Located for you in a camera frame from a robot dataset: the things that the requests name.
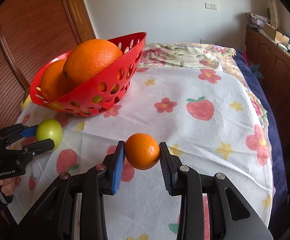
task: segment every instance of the human hand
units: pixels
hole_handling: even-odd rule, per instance
[[[1,191],[5,196],[11,196],[14,194],[16,187],[15,182],[16,177],[0,180],[0,186],[2,186]]]

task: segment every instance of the green fruit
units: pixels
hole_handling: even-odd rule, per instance
[[[36,130],[36,140],[42,141],[52,139],[55,143],[54,150],[61,144],[63,130],[61,124],[55,119],[42,121]]]

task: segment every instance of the white wall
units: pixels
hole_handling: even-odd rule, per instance
[[[205,3],[218,10],[205,9]],[[147,43],[224,42],[240,49],[245,12],[266,16],[268,0],[85,0],[98,38],[147,32]]]
[[[277,5],[281,18],[281,30],[284,33],[290,35],[290,13],[287,11],[285,6],[279,0],[277,0]]]

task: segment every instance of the red basket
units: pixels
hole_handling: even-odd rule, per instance
[[[47,106],[58,112],[72,113],[84,117],[97,115],[112,108],[123,98],[129,88],[130,80],[141,60],[146,33],[134,33],[109,41],[117,45],[123,52],[124,55],[120,59],[68,94],[48,102],[40,90],[42,75],[52,62],[67,59],[71,52],[66,52],[47,63],[36,73],[30,86],[32,101],[37,105]],[[100,92],[98,89],[102,82],[106,85],[104,92]]]

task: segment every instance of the orange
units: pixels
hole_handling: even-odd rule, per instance
[[[69,54],[63,73],[73,88],[76,88],[121,56],[123,53],[110,41],[101,39],[85,41]]]
[[[41,80],[41,92],[48,101],[54,101],[71,91],[63,75],[65,60],[57,60],[45,69]]]
[[[125,156],[134,168],[148,170],[159,160],[158,143],[148,134],[135,133],[125,143]]]

